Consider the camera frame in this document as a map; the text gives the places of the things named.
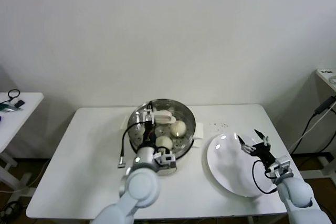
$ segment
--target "black cable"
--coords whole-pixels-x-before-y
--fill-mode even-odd
[[[325,146],[322,150],[318,151],[317,153],[321,153],[321,152],[323,152],[326,148],[328,148],[329,145],[332,143],[332,141],[334,140],[335,137],[336,137],[336,131],[334,132],[333,136],[331,137],[331,139],[329,140],[329,142],[326,144],[326,146]],[[304,165],[307,161],[311,160],[312,158],[313,158],[313,157],[309,157],[309,158],[307,158],[305,161],[303,161],[303,162],[298,166],[298,169],[299,169],[302,165]]]
[[[331,142],[334,140],[335,136],[336,136],[336,131],[334,132],[333,136],[329,140],[328,144],[322,150],[320,150],[318,153],[323,152],[326,148],[328,148],[329,145],[331,144]]]
[[[254,184],[255,184],[256,187],[259,189],[259,191],[261,191],[263,194],[272,194],[272,193],[275,193],[275,192],[277,191],[277,188],[274,188],[274,189],[271,190],[271,191],[263,191],[263,190],[258,186],[258,184],[257,184],[257,182],[256,182],[256,179],[255,179],[255,177],[254,177],[254,167],[255,167],[256,163],[258,163],[258,162],[261,162],[261,160],[258,159],[258,160],[256,160],[256,161],[254,161],[253,166],[252,166],[252,178],[253,178]]]
[[[308,126],[309,126],[311,120],[312,120],[315,116],[316,116],[316,114],[314,113],[314,114],[310,117],[310,119],[308,120],[308,123],[307,123],[306,127],[304,128],[303,133],[301,134],[301,137],[306,133],[306,131],[307,131],[307,129],[308,129]],[[296,145],[296,147],[294,148],[294,150],[291,152],[291,154],[293,154],[293,153],[296,151],[296,149],[297,149],[297,148],[299,147],[299,145],[301,144],[302,140],[303,140],[303,138],[298,142],[298,144]]]
[[[133,126],[136,126],[136,125],[138,125],[138,124],[143,124],[143,123],[145,123],[145,122],[137,122],[137,123],[133,123],[133,124],[131,124],[131,125],[125,130],[124,134],[122,134],[122,143],[121,143],[121,152],[120,152],[120,156],[121,156],[121,157],[124,156],[124,142],[125,142],[124,139],[125,139],[125,136],[126,136],[127,131],[129,131],[130,128],[132,128]]]
[[[15,96],[12,96],[11,93],[12,93],[12,92],[15,92],[15,91],[18,92],[18,94],[15,95]],[[20,90],[18,90],[18,89],[11,89],[11,90],[9,90],[9,91],[7,92],[7,96],[8,96],[9,99],[6,100],[6,101],[0,102],[0,104],[3,104],[3,103],[5,103],[5,102],[10,102],[12,99],[14,99],[14,98],[18,98],[20,94],[21,94],[21,91],[20,91]]]
[[[329,214],[329,216],[332,218],[333,220],[333,223],[335,224],[336,223],[336,218],[334,215],[332,215],[332,213],[329,211],[328,208],[326,208],[324,205],[322,205],[321,203],[319,203],[317,200],[316,202]]]
[[[9,202],[1,209],[1,212],[3,212],[4,215],[0,217],[0,221],[9,223],[10,221],[15,220],[21,214],[22,209],[22,204],[19,201]]]

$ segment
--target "power cord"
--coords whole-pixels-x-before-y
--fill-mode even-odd
[[[0,223],[7,224],[20,216],[23,209],[19,201],[11,201],[0,210]]]
[[[328,101],[328,102],[330,102],[332,99],[333,99],[333,105],[332,106],[330,106],[330,104],[329,105],[327,105],[326,106],[326,102]],[[307,135],[328,113],[329,113],[329,111],[331,111],[332,110],[332,108],[336,105],[336,102],[335,102],[335,100],[336,100],[336,98],[335,97],[330,97],[330,98],[328,98],[324,103],[322,103],[316,110],[315,110],[315,112],[314,112],[314,114],[320,114],[320,113],[322,113],[321,111],[324,111],[325,109],[327,109],[327,108],[329,108],[328,110],[327,110],[327,112],[325,113],[325,114],[323,114],[323,116],[321,116],[317,121],[316,121],[316,123],[309,129],[309,130],[307,130],[297,141],[295,141],[295,143],[293,143],[290,147],[289,147],[289,151],[297,144],[297,143],[301,143],[301,140],[303,139],[303,137],[305,136],[305,135]]]
[[[258,162],[261,162],[261,160],[256,160],[256,161],[254,161],[254,163],[253,163],[253,166],[252,166],[252,178],[253,178],[253,181],[254,181],[254,184],[256,185],[256,187],[259,189],[259,191],[261,191],[263,194],[272,194],[272,193],[275,193],[278,189],[277,188],[274,188],[274,189],[272,189],[271,191],[264,191],[264,190],[262,190],[259,186],[258,186],[258,184],[257,184],[257,182],[256,182],[256,179],[255,179],[255,177],[254,177],[254,167],[255,167],[255,165],[258,163]]]
[[[15,98],[18,98],[20,96],[20,94],[21,94],[20,90],[18,90],[18,89],[11,89],[11,90],[9,90],[7,92],[7,96],[8,96],[9,99],[6,100],[6,101],[0,102],[0,104],[5,103],[5,102],[11,102],[11,100],[13,100]]]
[[[124,131],[124,134],[122,134],[122,142],[121,142],[121,151],[120,151],[120,156],[123,157],[124,156],[124,143],[125,143],[125,136],[126,133],[134,126],[138,125],[138,124],[143,124],[145,122],[137,122],[137,123],[133,123],[130,126],[128,126],[128,128]]]
[[[329,147],[329,145],[332,143],[332,141],[334,140],[335,137],[336,137],[336,131],[334,132],[333,136],[330,138],[330,140],[329,140],[329,142],[326,144],[326,146],[325,146],[322,150],[318,151],[317,153],[322,153],[325,149],[327,149],[327,148]],[[298,166],[298,169],[299,169],[302,165],[304,165],[306,162],[308,162],[309,160],[311,160],[312,158],[314,158],[314,157],[309,157],[309,158],[307,158],[305,161],[303,161],[303,162]]]
[[[307,129],[308,129],[308,126],[309,126],[311,120],[312,120],[315,116],[317,116],[317,114],[314,113],[314,114],[310,117],[310,119],[308,120],[308,123],[307,123],[306,127],[304,128],[303,133],[301,134],[301,140],[298,142],[297,146],[294,148],[294,150],[291,152],[291,154],[293,154],[293,153],[296,151],[296,149],[299,147],[299,145],[301,144],[301,141],[303,140],[303,136],[305,135],[305,133],[306,133],[306,131],[307,131]]]

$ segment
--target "white wall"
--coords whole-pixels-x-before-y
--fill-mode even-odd
[[[261,103],[293,142],[326,95],[313,71],[336,66],[335,11],[335,0],[0,0],[0,86],[45,94],[9,150],[50,156],[75,109],[163,97]]]

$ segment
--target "table leg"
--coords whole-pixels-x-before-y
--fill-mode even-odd
[[[0,159],[10,164],[12,167],[17,166],[17,162],[11,156],[9,156],[6,152],[0,153]]]
[[[248,224],[254,224],[253,216],[251,216],[251,215],[247,216],[247,223]]]
[[[13,190],[21,189],[25,187],[20,180],[10,174],[5,168],[0,167],[0,180],[5,183],[7,186],[12,188]]]
[[[25,173],[21,180],[10,174],[5,168],[0,167],[0,180],[13,189],[8,202],[17,201],[20,197],[32,197],[36,188],[27,187],[31,173]]]

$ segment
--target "floor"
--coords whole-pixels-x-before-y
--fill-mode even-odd
[[[297,166],[300,166],[302,162],[304,162],[307,158],[295,158],[295,163]],[[16,168],[11,168],[10,172],[17,178],[21,178],[23,173],[31,172],[32,181],[36,178],[36,176],[40,173],[40,170],[45,162],[43,161],[19,161],[19,165]],[[300,170],[307,169],[320,169],[322,168],[320,163],[316,158],[312,158],[300,168]],[[36,187],[38,185],[40,179],[38,179],[32,186]],[[328,211],[336,217],[336,188],[333,183],[329,179],[311,179],[307,180],[307,182],[313,188],[315,193],[315,198],[320,204],[320,207],[323,209],[324,207],[328,209]],[[6,185],[0,182],[0,190],[10,190]],[[6,205],[6,202],[10,194],[0,193],[0,208]],[[29,198],[22,198],[20,202],[23,206],[29,204]],[[34,220],[29,219],[25,215],[25,211],[23,210],[17,219],[10,222],[11,224],[51,224],[56,223],[51,220]],[[218,218],[218,219],[192,219],[192,220],[162,220],[162,221],[149,221],[149,223],[179,223],[179,224],[245,224],[248,223],[247,219],[244,218]],[[277,222],[277,224],[286,224],[288,222],[288,217],[284,216],[281,220]]]

